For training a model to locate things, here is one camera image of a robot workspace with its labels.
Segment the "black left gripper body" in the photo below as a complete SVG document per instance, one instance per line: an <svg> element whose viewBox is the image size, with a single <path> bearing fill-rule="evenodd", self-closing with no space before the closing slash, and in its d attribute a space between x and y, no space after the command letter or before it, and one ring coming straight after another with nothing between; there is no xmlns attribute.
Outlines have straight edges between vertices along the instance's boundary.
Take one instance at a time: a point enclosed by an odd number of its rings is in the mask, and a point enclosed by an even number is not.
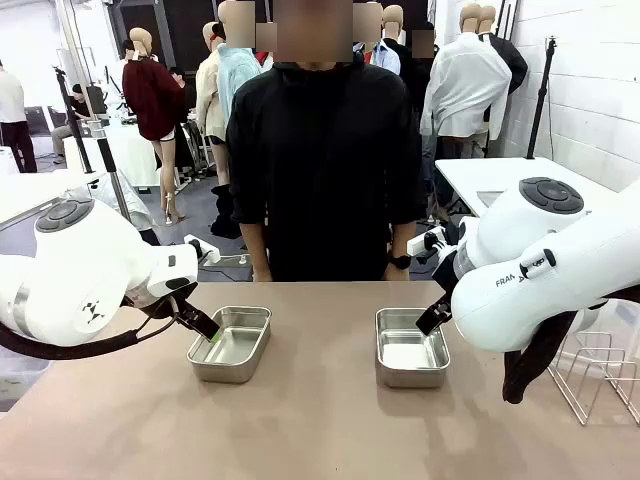
<svg viewBox="0 0 640 480"><path fill-rule="evenodd" d="M144 313L152 319L172 317L175 313L185 315L194 309L189 297L198 286L197 282L174 290L144 308Z"/></svg>

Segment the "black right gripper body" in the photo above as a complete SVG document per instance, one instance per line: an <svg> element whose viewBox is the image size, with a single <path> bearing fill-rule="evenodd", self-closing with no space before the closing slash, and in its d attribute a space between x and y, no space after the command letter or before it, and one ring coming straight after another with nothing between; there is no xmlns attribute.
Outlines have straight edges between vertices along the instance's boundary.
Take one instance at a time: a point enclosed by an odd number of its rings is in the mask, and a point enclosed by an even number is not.
<svg viewBox="0 0 640 480"><path fill-rule="evenodd" d="M438 254L438 264L432 273L433 280L444 290L444 298L449 300L457 285L457 275L454 270L454 260L457 251L453 250L447 254Z"/></svg>

